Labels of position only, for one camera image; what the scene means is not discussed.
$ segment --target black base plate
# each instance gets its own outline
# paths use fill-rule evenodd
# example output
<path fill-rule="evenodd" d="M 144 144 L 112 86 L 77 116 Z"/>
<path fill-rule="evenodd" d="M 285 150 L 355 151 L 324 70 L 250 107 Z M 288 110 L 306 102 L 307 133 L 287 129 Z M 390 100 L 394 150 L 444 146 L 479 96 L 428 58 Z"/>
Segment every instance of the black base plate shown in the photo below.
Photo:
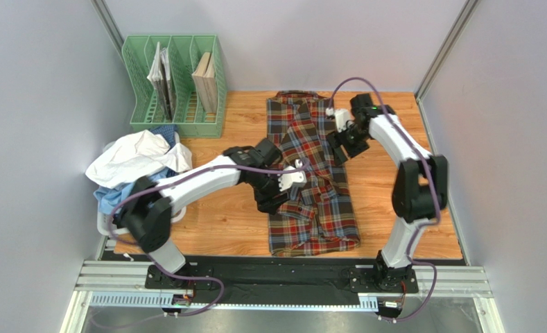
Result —
<path fill-rule="evenodd" d="M 222 280 L 226 287 L 220 302 L 227 304 L 358 305 L 358 292 L 402 292 L 402 288 L 393 291 L 372 288 L 367 279 L 367 274 L 371 274 L 369 268 L 356 265 L 370 267 L 376 263 L 373 259 L 188 256 L 187 261 L 188 271 L 178 273 Z M 146 277 L 148 289 L 189 288 L 188 282 L 160 275 L 154 266 L 148 272 L 152 275 Z M 196 286 L 194 302 L 210 302 L 218 295 L 219 286 L 207 283 Z M 407 293 L 418 292 L 416 283 L 407 281 L 406 287 Z"/>
<path fill-rule="evenodd" d="M 398 284 L 391 290 L 379 289 L 372 281 L 374 274 L 373 268 L 351 268 L 349 269 L 349 285 L 351 290 L 356 293 L 402 293 L 402 286 Z M 417 275 L 413 270 L 412 276 L 404 280 L 406 293 L 418 293 Z"/>
<path fill-rule="evenodd" d="M 214 269 L 208 265 L 191 266 L 186 264 L 181 268 L 177 275 L 189 276 L 189 277 L 204 277 L 212 276 Z M 195 290 L 210 290 L 212 282 L 210 281 L 188 281 L 179 280 L 164 275 L 155 265 L 148 267 L 148 274 L 146 276 L 146 283 L 144 284 L 146 289 L 195 289 Z"/>

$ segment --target robotic arm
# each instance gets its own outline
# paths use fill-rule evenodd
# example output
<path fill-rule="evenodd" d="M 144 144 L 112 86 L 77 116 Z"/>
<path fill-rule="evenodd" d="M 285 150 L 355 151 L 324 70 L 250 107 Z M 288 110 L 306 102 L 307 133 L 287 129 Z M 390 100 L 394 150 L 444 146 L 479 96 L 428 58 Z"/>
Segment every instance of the robotic arm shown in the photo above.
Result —
<path fill-rule="evenodd" d="M 158 184 L 142 177 L 134 184 L 132 195 L 153 187 L 164 189 L 126 203 L 118 221 L 129 229 L 138 246 L 155 262 L 171 273 L 177 272 L 185 265 L 185 257 L 170 241 L 172 213 L 219 189 L 246 182 L 254 189 L 257 209 L 275 214 L 279 206 L 289 200 L 290 188 L 306 184 L 306 174 L 293 166 L 287 166 L 285 173 L 280 174 L 259 172 L 268 170 L 280 159 L 281 151 L 263 139 L 256 147 L 229 148 L 210 163 L 160 180 Z M 302 166 L 299 160 L 295 165 Z"/>
<path fill-rule="evenodd" d="M 392 207 L 397 219 L 387 244 L 379 251 L 376 261 L 375 285 L 380 289 L 395 288 L 408 279 L 413 265 L 410 262 L 428 220 L 435 217 L 435 206 L 428 185 L 421 185 L 419 177 L 426 178 L 419 156 L 389 121 L 409 138 L 431 168 L 431 176 L 437 193 L 439 207 L 447 204 L 447 170 L 445 157 L 434 156 L 421 147 L 401 126 L 394 110 L 386 105 L 389 115 L 376 107 L 369 94 L 359 94 L 351 100 L 351 114 L 346 109 L 327 109 L 327 116 L 334 118 L 337 131 L 328 136 L 336 164 L 347 161 L 367 150 L 368 139 L 377 140 L 398 166 L 392 192 Z"/>

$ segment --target wooden floor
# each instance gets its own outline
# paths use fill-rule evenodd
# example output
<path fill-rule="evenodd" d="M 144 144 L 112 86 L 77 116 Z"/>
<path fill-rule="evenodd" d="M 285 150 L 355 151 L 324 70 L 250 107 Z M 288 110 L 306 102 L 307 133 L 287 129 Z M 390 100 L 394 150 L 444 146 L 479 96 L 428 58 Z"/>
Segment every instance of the wooden floor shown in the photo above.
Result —
<path fill-rule="evenodd" d="M 266 137 L 266 99 L 276 93 L 230 92 L 222 138 L 182 140 L 193 152 L 193 165 L 198 167 L 211 161 L 226 148 L 254 145 Z M 355 94 L 339 92 L 335 106 L 349 109 L 349 99 Z M 404 128 L 423 147 L 428 148 L 413 94 L 386 92 L 382 93 L 382 97 L 394 108 Z M 397 168 L 380 144 L 372 140 L 368 142 L 371 146 L 369 150 L 346 163 L 361 247 L 353 251 L 329 253 L 324 257 L 375 257 L 390 236 L 394 224 L 390 196 Z M 257 211 L 253 191 L 247 184 L 217 191 L 187 206 L 185 217 L 172 226 L 171 238 L 186 255 L 271 256 L 267 215 Z M 118 243 L 115 252 L 141 251 L 135 246 Z M 425 231 L 415 257 L 462 257 L 448 212 L 443 215 L 441 225 Z"/>

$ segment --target white cloth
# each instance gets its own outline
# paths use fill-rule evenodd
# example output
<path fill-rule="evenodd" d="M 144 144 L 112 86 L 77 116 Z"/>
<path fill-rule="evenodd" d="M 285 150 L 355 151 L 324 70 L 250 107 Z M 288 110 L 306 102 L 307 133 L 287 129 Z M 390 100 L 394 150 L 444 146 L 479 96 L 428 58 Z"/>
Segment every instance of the white cloth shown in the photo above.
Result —
<path fill-rule="evenodd" d="M 182 144 L 173 149 L 161 135 L 144 130 L 115 141 L 86 170 L 99 186 L 113 189 L 169 168 L 177 172 L 191 169 L 191 151 Z"/>

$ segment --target white wall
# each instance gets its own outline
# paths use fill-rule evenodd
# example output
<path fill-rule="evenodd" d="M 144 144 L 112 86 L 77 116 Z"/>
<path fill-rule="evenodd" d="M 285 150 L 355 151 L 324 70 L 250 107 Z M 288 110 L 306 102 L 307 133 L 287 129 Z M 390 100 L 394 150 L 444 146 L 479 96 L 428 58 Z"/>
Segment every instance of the white wall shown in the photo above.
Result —
<path fill-rule="evenodd" d="M 547 332 L 547 0 L 481 1 L 423 106 L 507 332 Z"/>
<path fill-rule="evenodd" d="M 413 91 L 464 0 L 106 2 L 124 37 L 218 34 L 231 90 L 333 90 L 363 76 L 382 90 Z"/>
<path fill-rule="evenodd" d="M 0 1 L 0 332 L 60 329 L 100 239 L 84 170 L 133 106 L 89 1 Z"/>

